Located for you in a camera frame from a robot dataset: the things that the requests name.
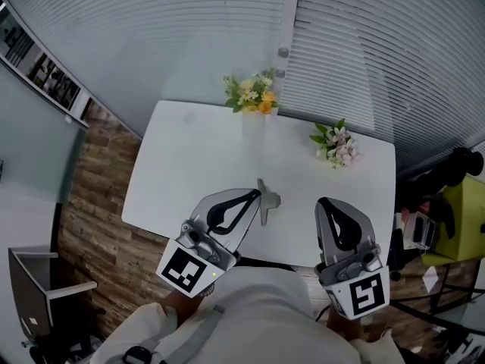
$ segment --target white table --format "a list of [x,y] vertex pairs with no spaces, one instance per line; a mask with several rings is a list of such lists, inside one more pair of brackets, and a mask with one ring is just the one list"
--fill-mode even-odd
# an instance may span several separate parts
[[371,220],[386,263],[393,226],[394,145],[358,139],[363,159],[333,169],[315,158],[312,123],[271,115],[264,136],[243,139],[242,119],[230,108],[160,101],[152,115],[131,176],[122,219],[175,238],[199,201],[225,189],[257,188],[262,178],[281,195],[268,223],[255,217],[241,255],[291,265],[321,261],[314,207],[323,196],[352,204]]

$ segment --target cable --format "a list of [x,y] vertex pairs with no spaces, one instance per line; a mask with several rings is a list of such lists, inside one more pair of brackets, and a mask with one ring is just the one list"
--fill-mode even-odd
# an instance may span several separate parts
[[321,310],[321,312],[320,312],[320,314],[318,315],[318,317],[315,319],[315,321],[316,321],[316,322],[318,322],[318,320],[321,318],[321,316],[322,316],[322,315],[323,315],[323,314],[324,314],[324,313],[325,313],[325,312],[326,312],[326,311],[327,311],[329,308],[330,308],[330,305],[328,305],[328,306],[324,307],[324,308]]

